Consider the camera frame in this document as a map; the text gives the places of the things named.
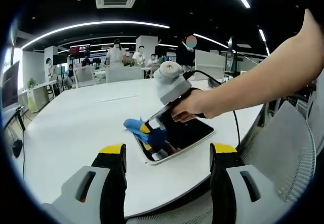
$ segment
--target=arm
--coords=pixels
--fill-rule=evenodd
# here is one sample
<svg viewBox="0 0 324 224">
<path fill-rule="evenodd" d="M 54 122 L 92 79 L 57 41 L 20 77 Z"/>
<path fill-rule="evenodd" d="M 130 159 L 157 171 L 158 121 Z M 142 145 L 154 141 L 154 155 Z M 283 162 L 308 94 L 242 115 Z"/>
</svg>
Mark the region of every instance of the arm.
<svg viewBox="0 0 324 224">
<path fill-rule="evenodd" d="M 306 10 L 303 27 L 295 37 L 282 43 L 268 58 L 242 76 L 213 90 L 195 92 L 174 108 L 173 116 L 189 112 L 204 113 L 207 118 L 213 118 L 290 95 L 321 73 L 323 50 L 320 27 Z M 179 120 L 184 118 L 192 117 L 186 113 Z"/>
<path fill-rule="evenodd" d="M 123 48 L 123 64 L 125 65 L 126 63 L 126 60 L 127 60 L 127 57 L 126 57 L 126 50 Z"/>
</svg>

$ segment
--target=office chair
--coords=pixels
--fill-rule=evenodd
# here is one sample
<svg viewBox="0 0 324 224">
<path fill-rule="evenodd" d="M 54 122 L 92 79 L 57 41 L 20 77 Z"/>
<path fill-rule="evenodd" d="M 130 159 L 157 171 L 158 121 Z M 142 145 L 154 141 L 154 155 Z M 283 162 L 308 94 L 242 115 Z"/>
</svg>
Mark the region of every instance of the office chair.
<svg viewBox="0 0 324 224">
<path fill-rule="evenodd" d="M 143 78 L 141 67 L 107 67 L 106 68 L 106 83 L 118 81 L 139 80 Z"/>
<path fill-rule="evenodd" d="M 74 78 L 75 78 L 77 88 L 83 86 L 92 86 L 97 84 L 94 77 L 92 66 L 75 68 Z"/>
</svg>

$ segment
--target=potted plant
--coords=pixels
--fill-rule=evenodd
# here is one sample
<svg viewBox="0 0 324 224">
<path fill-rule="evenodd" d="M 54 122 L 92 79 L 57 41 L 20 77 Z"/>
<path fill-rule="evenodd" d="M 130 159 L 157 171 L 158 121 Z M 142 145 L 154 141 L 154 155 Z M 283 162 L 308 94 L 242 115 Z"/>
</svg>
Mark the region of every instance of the potted plant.
<svg viewBox="0 0 324 224">
<path fill-rule="evenodd" d="M 27 88 L 28 90 L 32 89 L 33 87 L 36 86 L 36 81 L 34 78 L 30 78 L 30 80 L 27 83 Z"/>
</svg>

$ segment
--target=cable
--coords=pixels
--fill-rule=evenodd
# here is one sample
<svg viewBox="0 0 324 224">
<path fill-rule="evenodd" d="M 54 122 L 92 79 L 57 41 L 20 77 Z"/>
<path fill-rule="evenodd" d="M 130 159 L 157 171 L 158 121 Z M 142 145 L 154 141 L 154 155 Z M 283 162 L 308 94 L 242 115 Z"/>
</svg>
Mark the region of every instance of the cable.
<svg viewBox="0 0 324 224">
<path fill-rule="evenodd" d="M 191 76 L 193 76 L 194 73 L 202 73 L 204 76 L 207 76 L 209 79 L 211 79 L 212 81 L 214 81 L 215 83 L 217 83 L 218 85 L 221 85 L 222 83 L 218 82 L 216 79 L 214 79 L 213 77 L 211 77 L 209 74 L 203 72 L 203 71 L 200 71 L 200 70 L 193 70 L 193 71 L 188 71 L 188 72 L 185 72 L 183 74 L 183 77 L 187 80 L 188 78 L 190 78 Z M 237 148 L 239 148 L 239 145 L 240 145 L 240 135 L 239 135 L 239 128 L 238 128 L 238 121 L 237 121 L 237 116 L 236 116 L 236 113 L 235 111 L 233 110 L 233 113 L 234 113 L 234 117 L 235 117 L 235 122 L 236 122 L 236 128 L 237 128 L 237 136 L 238 136 L 238 145 L 237 145 Z"/>
<path fill-rule="evenodd" d="M 26 113 L 23 113 L 23 115 L 30 121 L 32 121 L 29 117 L 27 117 Z"/>
<path fill-rule="evenodd" d="M 22 150 L 24 153 L 24 158 L 23 158 L 23 163 L 22 163 L 22 178 L 25 182 L 25 132 L 23 131 L 23 129 L 20 126 L 20 122 L 18 122 L 17 118 L 16 118 L 16 122 L 22 132 Z M 22 114 L 22 123 L 24 123 L 24 113 Z"/>
</svg>

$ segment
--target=white table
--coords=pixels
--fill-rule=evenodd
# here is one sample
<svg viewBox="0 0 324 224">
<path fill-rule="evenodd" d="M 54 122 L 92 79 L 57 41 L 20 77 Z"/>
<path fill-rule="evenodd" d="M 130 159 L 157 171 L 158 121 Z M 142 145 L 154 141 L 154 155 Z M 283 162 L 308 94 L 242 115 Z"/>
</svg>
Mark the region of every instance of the white table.
<svg viewBox="0 0 324 224">
<path fill-rule="evenodd" d="M 207 88 L 207 81 L 192 81 Z M 40 203 L 52 203 L 61 186 L 82 166 L 91 166 L 100 149 L 127 145 L 125 216 L 164 206 L 209 177 L 209 145 L 237 146 L 233 113 L 202 119 L 215 134 L 159 165 L 145 164 L 137 141 L 125 130 L 126 119 L 148 119 L 162 107 L 154 81 L 134 80 L 88 86 L 62 93 L 48 104 L 25 131 L 25 181 Z M 236 112 L 241 139 L 255 122 L 262 106 Z M 13 159 L 22 173 L 23 157 Z"/>
</svg>

